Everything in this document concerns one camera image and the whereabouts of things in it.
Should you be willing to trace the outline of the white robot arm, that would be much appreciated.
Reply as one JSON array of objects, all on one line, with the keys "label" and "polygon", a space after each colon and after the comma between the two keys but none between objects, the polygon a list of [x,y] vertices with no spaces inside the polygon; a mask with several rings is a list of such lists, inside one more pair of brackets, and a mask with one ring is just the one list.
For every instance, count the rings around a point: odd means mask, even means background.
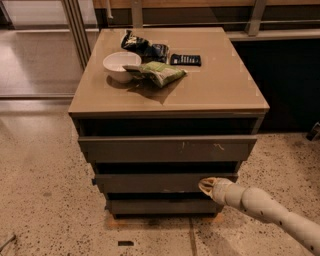
[{"label": "white robot arm", "polygon": [[314,256],[320,256],[320,225],[289,211],[264,190],[215,177],[201,179],[198,186],[214,202],[277,225]]}]

